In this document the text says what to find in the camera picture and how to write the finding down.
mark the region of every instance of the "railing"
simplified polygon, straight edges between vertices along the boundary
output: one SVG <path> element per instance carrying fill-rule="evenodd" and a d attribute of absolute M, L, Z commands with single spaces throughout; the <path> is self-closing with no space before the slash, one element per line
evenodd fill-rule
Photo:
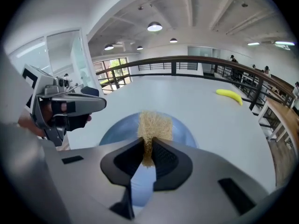
<path fill-rule="evenodd" d="M 196 74 L 182 74 L 177 73 L 177 70 L 197 70 L 198 63 L 212 64 L 214 68 L 213 76 L 202 76 Z M 148 73 L 148 74 L 128 74 L 124 76 L 116 76 L 115 72 L 120 69 L 138 66 L 139 71 L 142 70 L 155 70 L 155 69 L 169 69 L 170 73 Z M 139 77 L 139 76 L 182 76 L 182 77 L 198 77 L 203 79 L 217 80 L 226 83 L 231 83 L 237 88 L 242 90 L 247 98 L 242 98 L 245 102 L 250 102 L 250 110 L 255 105 L 262 107 L 265 103 L 264 97 L 270 97 L 271 99 L 278 101 L 288 107 L 291 106 L 295 96 L 287 90 L 282 84 L 274 79 L 266 76 L 258 70 L 254 70 L 250 67 L 205 56 L 167 56 L 158 57 L 145 60 L 139 60 L 124 65 L 112 67 L 106 70 L 97 72 L 97 75 L 111 72 L 112 77 L 104 78 L 108 79 L 108 84 L 114 84 L 117 89 L 120 88 L 118 81 L 125 79 L 126 77 Z M 282 91 L 285 95 L 279 96 L 276 93 L 270 91 L 271 87 L 276 87 Z"/>

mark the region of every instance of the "sponge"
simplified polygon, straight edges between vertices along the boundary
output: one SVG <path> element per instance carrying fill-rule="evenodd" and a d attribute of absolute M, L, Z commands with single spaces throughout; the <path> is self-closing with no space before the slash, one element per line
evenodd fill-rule
<path fill-rule="evenodd" d="M 144 139 L 144 154 L 142 164 L 147 167 L 154 165 L 151 159 L 154 137 L 172 140 L 172 120 L 160 113 L 142 111 L 139 115 L 137 137 Z"/>

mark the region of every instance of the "white ceiling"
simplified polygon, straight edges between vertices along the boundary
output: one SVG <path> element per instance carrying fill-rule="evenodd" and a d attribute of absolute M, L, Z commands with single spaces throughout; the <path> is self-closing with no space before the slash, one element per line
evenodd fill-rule
<path fill-rule="evenodd" d="M 107 43 L 148 39 L 151 21 L 169 29 L 195 27 L 219 32 L 244 43 L 291 40 L 292 34 L 270 0 L 136 0 L 118 11 L 89 42 L 92 56 L 99 56 Z"/>

